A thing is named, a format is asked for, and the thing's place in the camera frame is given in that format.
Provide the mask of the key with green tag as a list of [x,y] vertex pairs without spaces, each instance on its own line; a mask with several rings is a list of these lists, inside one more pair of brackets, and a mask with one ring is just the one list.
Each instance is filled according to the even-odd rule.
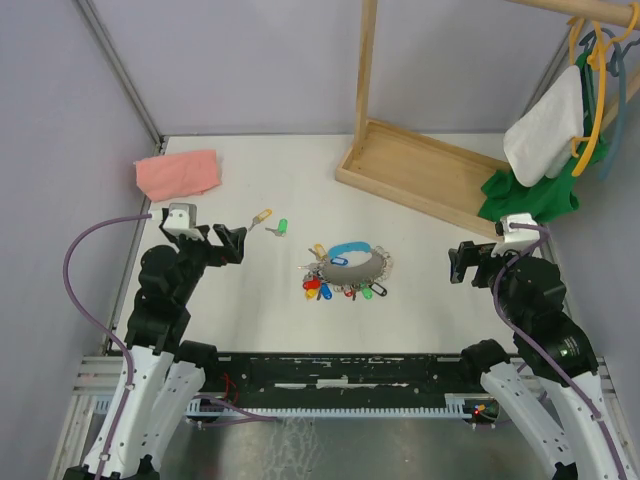
[[277,237],[283,237],[288,231],[288,220],[286,218],[281,218],[278,221],[276,228],[266,227],[265,230],[273,233]]

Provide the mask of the metal key organizer with keys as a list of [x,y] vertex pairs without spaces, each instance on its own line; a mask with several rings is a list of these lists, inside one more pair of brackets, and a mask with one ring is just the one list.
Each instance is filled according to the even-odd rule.
[[351,301],[387,296],[383,283],[392,272],[393,259],[383,247],[356,241],[329,249],[315,244],[309,251],[315,261],[300,266],[306,271],[302,288],[307,299],[331,300],[334,293],[342,293]]

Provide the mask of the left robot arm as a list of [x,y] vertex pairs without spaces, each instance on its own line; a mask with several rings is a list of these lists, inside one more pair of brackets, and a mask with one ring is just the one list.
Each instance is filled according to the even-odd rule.
[[168,244],[141,259],[140,287],[127,333],[119,346],[125,358],[98,438],[67,479],[156,479],[169,441],[201,390],[221,378],[217,349],[183,338],[191,315],[187,303],[209,267],[239,264],[244,227],[222,224],[165,234]]

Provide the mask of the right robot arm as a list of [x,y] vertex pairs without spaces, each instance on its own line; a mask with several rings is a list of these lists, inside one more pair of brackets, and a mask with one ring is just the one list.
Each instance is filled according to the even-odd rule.
[[492,243],[463,242],[449,251],[450,281],[468,268],[474,287],[488,289],[499,317],[513,332],[525,366],[555,411],[524,386],[495,340],[462,353],[459,379],[485,390],[526,439],[551,479],[636,479],[604,399],[599,364],[586,333],[565,313],[566,287],[557,265],[530,253],[494,254]]

